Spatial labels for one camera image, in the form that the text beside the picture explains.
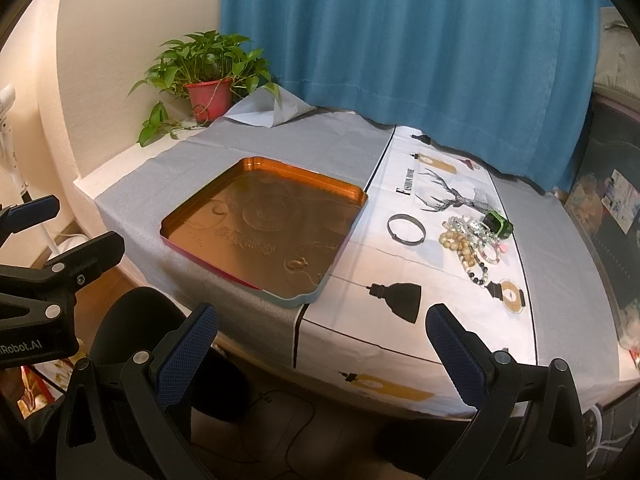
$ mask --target potted plant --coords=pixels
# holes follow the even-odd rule
[[[240,45],[249,38],[240,34],[220,34],[215,30],[187,34],[191,41],[165,41],[166,50],[149,67],[145,78],[129,91],[131,94],[142,84],[149,84],[161,92],[189,98],[198,123],[207,123],[224,115],[234,102],[246,97],[261,84],[271,92],[277,86],[271,83],[269,63],[260,57],[261,48],[244,51]],[[169,120],[162,101],[151,110],[138,137],[141,146],[159,135],[180,128],[178,121]]]

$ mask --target silver bangle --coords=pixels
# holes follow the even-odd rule
[[[411,222],[418,229],[420,229],[420,231],[422,231],[422,238],[420,238],[419,240],[417,240],[415,242],[411,242],[411,241],[408,241],[408,240],[402,240],[402,238],[398,237],[398,235],[396,235],[391,230],[391,225],[390,224],[391,224],[391,222],[393,220],[407,220],[408,222]],[[398,243],[400,243],[402,245],[410,245],[410,246],[420,245],[424,241],[424,239],[427,237],[427,229],[424,228],[424,225],[422,225],[422,223],[417,218],[414,218],[411,215],[405,215],[404,213],[398,213],[397,215],[391,215],[389,217],[389,220],[386,221],[386,230],[389,231],[389,234],[391,235],[393,240],[395,240],[396,242],[398,242]]]

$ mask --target blue curtain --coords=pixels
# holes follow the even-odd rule
[[[310,104],[420,128],[551,189],[572,179],[601,1],[222,0],[221,30],[264,47]]]

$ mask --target beige wall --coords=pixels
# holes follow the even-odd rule
[[[218,22],[219,0],[60,0],[60,100],[82,176],[138,138],[159,95],[147,87],[127,93],[160,43]]]
[[[36,95],[39,51],[47,47],[40,43],[36,33],[42,4],[42,0],[32,2],[2,48],[0,88],[7,83],[15,86],[16,100],[8,118],[13,125],[18,165],[30,183],[31,195],[36,198],[53,193],[60,199],[60,213],[47,222],[49,232],[56,236],[72,221],[73,214],[49,153]],[[0,203],[19,202],[20,196],[12,186],[6,168],[0,164]],[[30,229],[9,238],[0,249],[0,263],[30,266],[45,248],[44,238]]]

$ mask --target metal tray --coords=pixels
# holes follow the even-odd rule
[[[162,220],[166,245],[287,308],[320,294],[367,195],[359,187],[253,156]]]

